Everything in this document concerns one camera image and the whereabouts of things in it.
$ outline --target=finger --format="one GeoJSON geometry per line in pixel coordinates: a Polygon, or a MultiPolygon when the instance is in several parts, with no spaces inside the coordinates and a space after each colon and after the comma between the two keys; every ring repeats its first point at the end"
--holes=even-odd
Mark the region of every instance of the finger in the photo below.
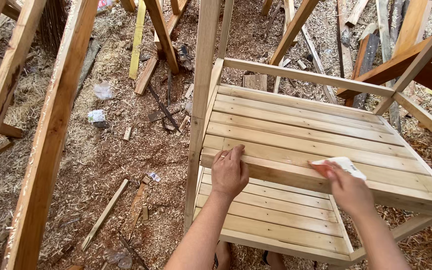
{"type": "Polygon", "coordinates": [[[335,191],[339,191],[343,189],[343,186],[341,185],[341,181],[339,181],[339,177],[334,173],[334,171],[329,170],[327,171],[327,177],[329,179],[329,182],[331,183],[331,190],[333,191],[333,194],[335,191]]]}
{"type": "Polygon", "coordinates": [[[339,165],[339,163],[334,162],[334,161],[329,161],[329,160],[327,160],[327,159],[325,159],[325,160],[323,161],[323,164],[329,165],[329,166],[331,166],[331,167],[333,167],[333,168],[343,169],[343,168],[341,168],[341,166],[339,165]]]}
{"type": "Polygon", "coordinates": [[[223,151],[223,154],[221,154],[221,156],[218,158],[218,160],[217,161],[223,161],[224,159],[227,159],[228,158],[228,153],[229,153],[229,151],[227,151],[227,150],[225,150],[225,151],[223,151]]]}
{"type": "Polygon", "coordinates": [[[231,150],[227,153],[226,155],[226,159],[229,161],[231,160],[231,153],[233,152],[233,149],[231,148],[231,150]]]}
{"type": "Polygon", "coordinates": [[[246,184],[249,182],[249,168],[248,164],[244,163],[242,160],[239,161],[239,170],[241,171],[241,180],[246,184]]]}
{"type": "Polygon", "coordinates": [[[224,150],[219,151],[219,152],[214,156],[214,159],[213,159],[213,165],[218,161],[219,157],[223,154],[223,152],[224,152],[224,150]]]}
{"type": "Polygon", "coordinates": [[[238,144],[235,147],[233,147],[231,152],[231,160],[234,160],[235,162],[239,163],[241,160],[241,156],[244,152],[244,144],[238,144]]]}

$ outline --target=ground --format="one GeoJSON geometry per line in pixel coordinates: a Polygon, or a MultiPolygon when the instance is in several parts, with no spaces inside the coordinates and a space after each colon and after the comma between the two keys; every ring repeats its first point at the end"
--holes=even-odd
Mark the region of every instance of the ground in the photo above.
{"type": "MultiPolygon", "coordinates": [[[[300,0],[295,1],[296,8],[300,3],[300,0]]],[[[352,10],[355,3],[355,0],[349,0],[348,9],[352,10]]],[[[235,1],[227,57],[260,63],[269,61],[281,39],[284,12],[279,11],[267,37],[262,37],[269,20],[269,16],[259,15],[262,4],[262,0],[235,1]]],[[[277,4],[277,1],[274,1],[270,15],[277,4]]],[[[168,20],[171,15],[168,0],[164,10],[168,20]]],[[[223,9],[219,17],[220,24],[222,13],[223,9]]],[[[195,55],[198,14],[199,1],[190,0],[171,34],[173,45],[179,47],[187,44],[192,56],[195,55]]],[[[334,0],[321,1],[306,23],[325,72],[332,76],[340,76],[336,15],[334,0]]],[[[368,2],[361,19],[366,23],[376,21],[374,0],[368,2]]],[[[38,269],[63,270],[74,264],[99,270],[109,254],[121,251],[129,255],[118,236],[120,233],[124,236],[128,233],[130,206],[145,173],[154,172],[161,177],[161,181],[151,182],[146,199],[149,220],[138,221],[129,244],[150,269],[162,269],[183,237],[189,126],[181,137],[166,133],[159,128],[161,121],[151,123],[148,120],[148,114],[159,110],[153,96],[149,93],[139,96],[133,92],[137,80],[128,78],[131,52],[125,47],[133,41],[135,21],[136,13],[125,12],[120,4],[116,4],[109,12],[97,15],[95,19],[92,36],[101,44],[101,50],[74,103],[41,245],[38,269]],[[105,80],[111,83],[114,93],[114,98],[110,101],[101,101],[93,93],[93,86],[105,80]],[[99,129],[88,123],[87,113],[97,109],[105,111],[108,128],[99,129]],[[125,141],[123,135],[128,126],[133,128],[133,132],[130,140],[125,141]],[[129,180],[128,188],[89,248],[83,252],[81,244],[125,178],[129,180]]],[[[0,57],[4,55],[14,25],[15,22],[9,20],[0,28],[0,34],[4,37],[0,42],[0,57]]],[[[357,54],[357,39],[364,27],[357,24],[350,29],[353,60],[357,54]]],[[[432,11],[424,38],[431,34],[432,11]]],[[[150,55],[153,47],[152,23],[146,13],[141,54],[150,55]]],[[[0,234],[8,231],[11,226],[54,63],[54,59],[44,55],[38,45],[34,45],[30,51],[37,52],[37,56],[26,63],[15,91],[14,105],[10,106],[5,118],[5,123],[17,126],[24,132],[22,139],[15,140],[12,148],[0,154],[0,234]]],[[[291,58],[287,67],[299,69],[296,61],[302,60],[308,66],[308,71],[314,72],[312,62],[306,59],[307,54],[304,38],[299,34],[297,45],[286,54],[291,58]]],[[[378,52],[375,65],[381,63],[381,52],[378,52]]],[[[140,63],[139,75],[145,65],[144,61],[140,63]]],[[[225,69],[222,82],[241,85],[243,73],[243,70],[225,69]]],[[[167,74],[168,65],[161,60],[151,83],[164,103],[167,83],[159,82],[167,74]]],[[[192,71],[181,71],[173,76],[170,111],[177,111],[190,101],[184,98],[184,94],[193,78],[192,71]]],[[[301,81],[295,83],[296,88],[283,78],[280,93],[297,93],[302,98],[327,101],[320,85],[301,81]]],[[[273,84],[274,77],[269,76],[268,90],[273,89],[273,84]]],[[[423,100],[421,105],[432,114],[432,95],[418,84],[415,94],[423,100]]],[[[377,101],[378,98],[370,96],[366,109],[374,108],[377,101]]],[[[174,114],[178,123],[181,123],[184,117],[184,110],[174,114]]],[[[417,123],[411,116],[402,118],[403,137],[432,168],[432,134],[417,127],[417,123]]],[[[412,216],[411,212],[383,206],[378,206],[378,211],[391,227],[412,216]]],[[[345,215],[344,218],[353,246],[359,247],[361,244],[351,221],[345,215]]],[[[432,269],[432,226],[400,242],[399,246],[412,268],[432,269]]],[[[0,264],[4,247],[5,241],[0,242],[0,264]]],[[[232,269],[269,269],[261,264],[262,253],[262,250],[232,245],[232,269]]],[[[289,269],[326,268],[323,263],[290,256],[285,256],[285,263],[289,269]]],[[[142,269],[136,262],[132,268],[142,269]]],[[[366,268],[366,262],[352,267],[366,268]]],[[[117,269],[116,264],[111,264],[109,269],[117,269]]]]}

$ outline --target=wooden chair frame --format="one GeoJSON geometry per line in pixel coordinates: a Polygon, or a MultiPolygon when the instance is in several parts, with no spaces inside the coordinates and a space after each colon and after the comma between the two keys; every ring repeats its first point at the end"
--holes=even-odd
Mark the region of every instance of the wooden chair frame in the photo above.
{"type": "MultiPolygon", "coordinates": [[[[193,222],[196,192],[198,186],[198,174],[200,174],[200,157],[203,145],[205,130],[209,122],[212,106],[214,104],[217,85],[220,84],[221,72],[223,67],[248,70],[258,73],[281,76],[291,79],[309,81],[318,84],[331,85],[344,89],[353,89],[357,92],[365,92],[383,97],[381,103],[374,110],[374,114],[382,115],[389,105],[396,100],[421,123],[432,132],[432,115],[423,108],[411,101],[402,94],[402,90],[417,76],[425,64],[432,58],[432,38],[426,42],[421,52],[414,58],[411,65],[394,85],[393,88],[379,86],[370,83],[362,83],[355,80],[347,80],[334,76],[321,75],[317,73],[293,70],[279,67],[278,64],[297,33],[301,30],[304,22],[311,14],[318,3],[317,0],[303,0],[296,15],[288,26],[270,64],[261,64],[241,59],[226,58],[226,46],[229,37],[231,15],[234,0],[225,1],[223,22],[221,26],[221,38],[219,40],[219,51],[213,68],[213,52],[216,44],[216,33],[218,29],[218,17],[221,0],[201,0],[198,24],[198,37],[196,47],[196,67],[194,76],[194,95],[193,109],[191,118],[191,133],[189,142],[189,168],[186,183],[186,205],[185,205],[185,232],[193,222]]],[[[267,15],[272,1],[264,2],[262,13],[267,15]]],[[[391,232],[395,241],[405,239],[432,224],[432,214],[418,214],[405,223],[399,225],[391,232]]],[[[349,255],[334,256],[328,255],[321,250],[312,250],[307,247],[299,246],[297,250],[294,246],[289,248],[285,243],[271,241],[271,239],[258,237],[255,235],[245,235],[244,233],[222,230],[220,239],[232,243],[247,245],[259,249],[273,250],[292,256],[303,257],[311,260],[327,262],[331,269],[345,269],[361,261],[366,257],[364,248],[351,251],[349,255]]]]}

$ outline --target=wooden leg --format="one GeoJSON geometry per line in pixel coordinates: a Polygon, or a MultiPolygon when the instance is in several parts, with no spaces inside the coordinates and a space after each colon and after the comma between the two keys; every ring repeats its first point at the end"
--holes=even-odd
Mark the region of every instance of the wooden leg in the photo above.
{"type": "Polygon", "coordinates": [[[19,75],[26,62],[26,56],[38,27],[39,18],[45,5],[44,0],[27,0],[21,16],[13,30],[8,50],[0,68],[0,129],[11,102],[19,75]]]}
{"type": "Polygon", "coordinates": [[[276,52],[273,54],[273,58],[271,58],[271,61],[269,62],[270,65],[278,65],[281,59],[283,59],[283,56],[290,48],[291,43],[303,27],[306,19],[308,19],[317,3],[318,0],[303,0],[296,12],[296,15],[294,15],[293,20],[289,24],[283,39],[279,42],[276,52]]]}
{"type": "Polygon", "coordinates": [[[153,22],[154,31],[157,33],[163,52],[166,55],[167,64],[173,74],[178,74],[180,72],[178,62],[176,61],[176,55],[174,54],[173,45],[171,44],[170,34],[164,22],[163,11],[161,10],[159,0],[144,0],[144,3],[146,4],[146,9],[153,22]]]}
{"type": "Polygon", "coordinates": [[[220,6],[221,0],[201,0],[199,7],[194,94],[189,138],[188,179],[186,181],[185,232],[189,230],[193,222],[199,157],[203,145],[205,116],[211,84],[211,64],[213,62],[220,6]]]}
{"type": "Polygon", "coordinates": [[[134,0],[121,0],[121,5],[123,5],[124,10],[127,12],[135,12],[136,5],[134,0]]]}
{"type": "MultiPolygon", "coordinates": [[[[373,68],[373,62],[375,61],[378,44],[379,37],[375,34],[369,34],[361,40],[351,79],[354,80],[354,78],[359,77],[373,68]]],[[[366,93],[361,93],[355,97],[346,99],[345,105],[348,107],[362,109],[364,107],[366,96],[366,93]]]]}
{"type": "Polygon", "coordinates": [[[261,15],[267,16],[269,13],[269,9],[271,8],[271,4],[273,3],[273,0],[264,0],[264,3],[262,4],[261,9],[261,15]]]}
{"type": "Polygon", "coordinates": [[[226,0],[224,3],[223,24],[221,25],[221,37],[219,38],[218,58],[226,56],[226,46],[230,36],[231,16],[233,15],[234,0],[226,0]]]}
{"type": "Polygon", "coordinates": [[[178,0],[171,0],[171,9],[173,10],[174,15],[178,15],[181,12],[178,0]]]}
{"type": "MultiPolygon", "coordinates": [[[[161,11],[164,12],[164,0],[159,0],[159,4],[161,5],[161,11]]],[[[161,42],[159,42],[159,37],[158,37],[158,34],[156,33],[156,31],[154,32],[154,44],[156,45],[156,48],[158,50],[163,49],[163,47],[161,47],[161,42]]]]}
{"type": "Polygon", "coordinates": [[[3,123],[1,125],[0,134],[12,138],[22,138],[23,131],[17,127],[3,123]]]}
{"type": "Polygon", "coordinates": [[[4,5],[2,13],[9,18],[17,21],[19,14],[21,13],[21,6],[19,6],[16,1],[6,0],[6,5],[4,5]]]}
{"type": "Polygon", "coordinates": [[[2,269],[36,269],[98,0],[79,0],[68,16],[55,69],[21,184],[2,269]]]}

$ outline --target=wooden post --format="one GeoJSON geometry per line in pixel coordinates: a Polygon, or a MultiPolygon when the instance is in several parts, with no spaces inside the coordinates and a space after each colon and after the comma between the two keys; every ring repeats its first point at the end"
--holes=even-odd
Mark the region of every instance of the wooden post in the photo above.
{"type": "Polygon", "coordinates": [[[422,37],[420,28],[423,27],[424,31],[424,27],[426,26],[426,22],[423,20],[424,13],[428,7],[429,10],[431,9],[431,5],[428,5],[429,2],[432,4],[432,1],[428,0],[409,2],[403,24],[401,25],[401,30],[399,31],[399,36],[394,45],[393,56],[404,52],[416,44],[416,42],[420,41],[420,37],[422,37]]]}
{"type": "Polygon", "coordinates": [[[283,59],[284,55],[290,48],[291,43],[317,4],[318,0],[303,0],[296,12],[296,15],[294,15],[293,20],[289,24],[283,39],[279,42],[276,52],[273,54],[273,58],[271,58],[271,61],[269,62],[270,65],[277,66],[281,59],[283,59]]]}
{"type": "Polygon", "coordinates": [[[0,129],[38,27],[45,0],[27,0],[13,29],[0,68],[0,129]]]}
{"type": "MultiPolygon", "coordinates": [[[[317,73],[326,75],[325,69],[323,68],[323,64],[321,63],[321,59],[319,58],[318,52],[316,51],[316,47],[305,25],[303,25],[303,27],[301,28],[301,32],[303,33],[304,40],[306,40],[306,46],[308,47],[308,51],[311,52],[312,54],[312,63],[314,65],[314,69],[316,70],[317,73]]],[[[338,104],[338,99],[336,98],[333,92],[332,86],[323,84],[322,89],[330,103],[338,104]]]]}
{"type": "MultiPolygon", "coordinates": [[[[27,4],[23,6],[20,18],[24,17],[27,4]]],[[[64,138],[97,8],[98,0],[79,0],[68,16],[21,184],[2,270],[36,269],[64,138]]]]}
{"type": "Polygon", "coordinates": [[[226,46],[230,36],[231,16],[233,15],[234,0],[226,0],[224,3],[223,24],[221,25],[221,37],[219,38],[219,48],[217,57],[224,59],[226,56],[226,46]]]}
{"type": "MultiPolygon", "coordinates": [[[[417,74],[423,69],[423,67],[431,60],[432,58],[432,38],[429,42],[424,46],[423,50],[417,55],[414,61],[409,65],[403,75],[399,78],[399,80],[394,84],[395,92],[402,92],[406,86],[417,76],[417,74]]],[[[393,103],[394,99],[392,97],[385,97],[381,100],[378,106],[374,109],[374,113],[377,115],[382,115],[388,107],[393,103]]]]}
{"type": "MultiPolygon", "coordinates": [[[[161,5],[161,11],[164,12],[164,0],[159,0],[159,4],[161,5]]],[[[158,50],[163,49],[163,47],[161,47],[161,42],[159,42],[159,37],[158,37],[158,34],[156,33],[156,31],[154,32],[154,44],[156,45],[156,48],[158,50]]]]}
{"type": "Polygon", "coordinates": [[[170,34],[166,28],[166,23],[164,22],[163,11],[159,5],[158,0],[144,0],[146,4],[146,9],[148,10],[151,21],[153,22],[154,31],[159,37],[161,42],[161,47],[163,47],[163,52],[166,55],[167,64],[171,69],[173,74],[178,74],[178,62],[176,61],[176,55],[174,54],[173,45],[171,44],[170,34]]]}
{"type": "Polygon", "coordinates": [[[23,131],[21,129],[5,123],[1,125],[0,134],[3,136],[18,138],[18,139],[23,137],[23,131]]]}
{"type": "MultiPolygon", "coordinates": [[[[176,24],[178,23],[178,20],[181,18],[181,15],[183,15],[184,10],[186,9],[186,5],[188,4],[188,0],[182,0],[179,3],[179,9],[181,10],[181,13],[178,15],[171,15],[171,18],[169,18],[169,21],[167,22],[167,31],[169,34],[173,31],[173,29],[176,27],[176,24]]],[[[136,88],[134,92],[138,95],[144,95],[146,91],[146,87],[149,84],[149,80],[151,79],[151,76],[153,76],[153,73],[156,70],[156,65],[158,64],[158,57],[156,50],[153,51],[153,57],[151,57],[146,64],[146,67],[144,68],[142,75],[138,81],[138,84],[136,85],[136,88]]]]}
{"type": "Polygon", "coordinates": [[[121,5],[123,5],[124,10],[127,12],[135,12],[136,10],[134,0],[121,0],[121,5]]]}
{"type": "MultiPolygon", "coordinates": [[[[351,79],[354,79],[372,69],[378,44],[379,37],[375,34],[369,34],[361,40],[351,79]]],[[[348,107],[362,109],[364,107],[364,102],[367,95],[368,94],[366,93],[361,93],[355,97],[348,98],[345,101],[345,105],[348,107]]]]}
{"type": "MultiPolygon", "coordinates": [[[[378,13],[379,36],[381,40],[382,61],[387,62],[391,59],[391,41],[389,36],[388,23],[388,0],[376,0],[376,10],[378,13]]],[[[386,87],[392,88],[395,80],[392,79],[385,83],[386,87]]],[[[399,106],[397,103],[391,104],[389,108],[389,121],[392,126],[401,133],[401,121],[399,120],[399,106]]]]}
{"type": "Polygon", "coordinates": [[[337,48],[339,53],[339,72],[341,78],[350,78],[353,73],[353,59],[351,58],[350,30],[345,24],[348,12],[346,0],[336,0],[336,28],[337,48]]]}
{"type": "Polygon", "coordinates": [[[267,16],[269,13],[269,9],[271,8],[271,4],[273,3],[273,0],[264,0],[264,3],[262,4],[261,9],[261,15],[267,16]]]}
{"type": "Polygon", "coordinates": [[[361,14],[363,13],[364,7],[366,7],[366,4],[368,3],[368,0],[357,0],[356,5],[354,6],[353,11],[351,11],[351,14],[347,17],[346,25],[348,27],[354,27],[358,20],[361,17],[361,14]]]}
{"type": "Polygon", "coordinates": [[[6,4],[2,10],[2,13],[9,18],[17,21],[19,14],[21,13],[21,6],[13,0],[6,0],[6,4]]]}
{"type": "Polygon", "coordinates": [[[205,116],[211,82],[211,64],[218,30],[221,0],[201,0],[199,7],[198,38],[196,41],[196,64],[194,69],[194,93],[189,138],[189,165],[186,181],[186,205],[184,231],[193,222],[199,157],[203,145],[205,116]]]}
{"type": "Polygon", "coordinates": [[[174,15],[178,15],[181,12],[178,0],[171,0],[171,9],[173,10],[174,15]]]}

